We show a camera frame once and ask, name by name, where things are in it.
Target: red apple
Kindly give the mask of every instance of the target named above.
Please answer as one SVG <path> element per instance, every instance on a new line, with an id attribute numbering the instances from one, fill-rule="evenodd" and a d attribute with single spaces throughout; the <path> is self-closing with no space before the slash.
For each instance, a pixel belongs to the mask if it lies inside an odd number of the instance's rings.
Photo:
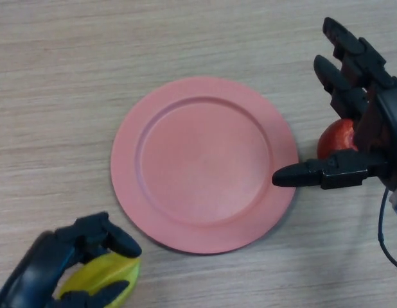
<path id="1" fill-rule="evenodd" d="M 334 151 L 353 148 L 357 150 L 353 141 L 353 121 L 350 119 L 339 119 L 332 123 L 322 133 L 317 145 L 317 158 L 326 159 Z"/>

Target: cable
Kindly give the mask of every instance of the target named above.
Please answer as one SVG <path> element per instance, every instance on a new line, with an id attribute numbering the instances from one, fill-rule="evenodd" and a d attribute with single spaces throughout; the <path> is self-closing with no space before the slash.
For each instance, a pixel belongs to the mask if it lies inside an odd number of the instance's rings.
<path id="1" fill-rule="evenodd" d="M 381 206 L 380 206 L 380 215 L 378 217 L 378 242 L 380 243 L 380 247 L 382 251 L 384 252 L 385 256 L 391 263 L 394 264 L 394 266 L 397 268 L 397 261 L 394 259 L 387 248 L 384 245 L 384 235 L 383 235 L 383 218 L 384 218 L 384 209 L 385 209 L 385 203 L 387 201 L 387 196 L 389 194 L 389 190 L 386 188 L 384 191 L 383 199 L 381 201 Z"/>

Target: pink plate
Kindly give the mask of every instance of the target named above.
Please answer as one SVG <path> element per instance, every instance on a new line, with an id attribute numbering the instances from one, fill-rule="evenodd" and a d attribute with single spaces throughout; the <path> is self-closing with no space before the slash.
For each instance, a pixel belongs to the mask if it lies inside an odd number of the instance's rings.
<path id="1" fill-rule="evenodd" d="M 252 89 L 193 77 L 143 98 L 114 140 L 111 176 L 129 218 L 190 253 L 241 248 L 283 216 L 295 189 L 275 170 L 298 161 L 286 121 Z"/>

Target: wooden table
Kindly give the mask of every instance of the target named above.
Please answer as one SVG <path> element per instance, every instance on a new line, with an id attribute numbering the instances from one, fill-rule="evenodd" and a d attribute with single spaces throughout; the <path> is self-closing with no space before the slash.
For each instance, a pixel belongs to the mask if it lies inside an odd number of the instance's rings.
<path id="1" fill-rule="evenodd" d="M 268 97 L 301 159 L 337 116 L 312 69 L 331 57 L 331 16 L 363 36 L 397 75 L 397 0 L 0 0 L 0 287 L 36 236 L 101 210 L 144 248 L 126 307 L 397 307 L 397 270 L 379 249 L 377 179 L 299 189 L 281 227 L 226 255 L 151 243 L 110 184 L 116 130 L 145 94 L 213 75 Z M 397 257 L 396 216 L 385 237 Z"/>

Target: robotic hand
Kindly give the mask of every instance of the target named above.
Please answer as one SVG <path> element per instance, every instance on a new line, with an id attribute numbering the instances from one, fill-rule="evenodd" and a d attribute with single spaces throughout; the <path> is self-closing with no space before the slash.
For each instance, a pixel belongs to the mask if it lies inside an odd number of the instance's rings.
<path id="1" fill-rule="evenodd" d="M 314 71 L 331 95 L 336 113 L 353 120 L 358 151 L 336 151 L 326 160 L 284 167 L 275 172 L 272 182 L 334 189 L 362 185 L 367 177 L 377 176 L 393 192 L 390 201 L 397 213 L 397 77 L 385 71 L 385 60 L 368 41 L 356 38 L 337 21 L 325 18 L 322 30 L 342 67 L 339 71 L 318 55 Z"/>
<path id="2" fill-rule="evenodd" d="M 122 294 L 128 294 L 134 286 L 127 279 L 114 277 L 109 268 L 123 261 L 126 266 L 134 265 L 133 260 L 140 255 L 139 245 L 111 223 L 106 212 L 79 218 L 74 225 L 43 232 L 36 239 L 0 290 L 0 308 L 117 307 L 123 301 Z M 53 292 L 65 270 L 79 262 L 87 264 L 80 272 L 87 281 L 83 284 L 76 275 L 70 286 L 62 288 L 60 299 L 54 299 Z M 94 274 L 99 269 L 99 278 L 105 281 L 98 281 Z"/>

